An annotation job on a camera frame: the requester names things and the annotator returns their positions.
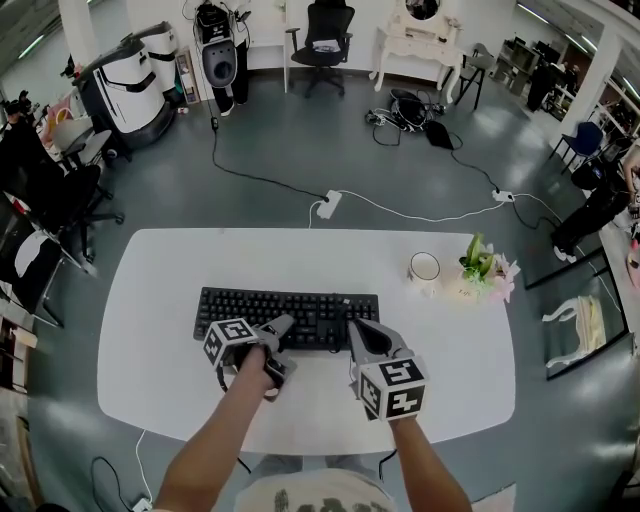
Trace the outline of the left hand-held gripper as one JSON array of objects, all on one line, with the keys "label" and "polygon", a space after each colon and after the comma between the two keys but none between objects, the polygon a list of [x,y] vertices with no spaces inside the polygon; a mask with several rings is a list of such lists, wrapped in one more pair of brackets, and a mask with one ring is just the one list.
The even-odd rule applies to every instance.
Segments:
[{"label": "left hand-held gripper", "polygon": [[264,398],[275,401],[297,368],[291,357],[281,351],[294,324],[295,319],[290,314],[278,316],[272,321],[272,326],[250,326],[243,318],[212,322],[206,332],[203,349],[216,371],[222,391],[228,391],[225,376],[236,375],[249,350],[261,345],[266,354],[264,370],[275,383],[275,389]]}]

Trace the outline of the person's left hand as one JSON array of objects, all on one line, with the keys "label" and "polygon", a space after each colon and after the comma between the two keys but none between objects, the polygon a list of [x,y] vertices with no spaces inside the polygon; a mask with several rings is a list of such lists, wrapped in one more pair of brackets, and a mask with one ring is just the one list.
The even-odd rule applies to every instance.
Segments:
[{"label": "person's left hand", "polygon": [[266,354],[261,345],[253,346],[240,367],[234,379],[234,385],[262,395],[275,388],[273,379],[264,370]]}]

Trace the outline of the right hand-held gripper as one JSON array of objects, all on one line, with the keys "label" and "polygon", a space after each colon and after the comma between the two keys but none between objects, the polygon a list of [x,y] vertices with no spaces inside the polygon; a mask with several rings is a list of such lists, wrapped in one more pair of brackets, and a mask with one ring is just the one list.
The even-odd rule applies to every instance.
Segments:
[{"label": "right hand-held gripper", "polygon": [[429,376],[423,359],[379,322],[347,322],[351,384],[369,421],[414,417],[423,409]]}]

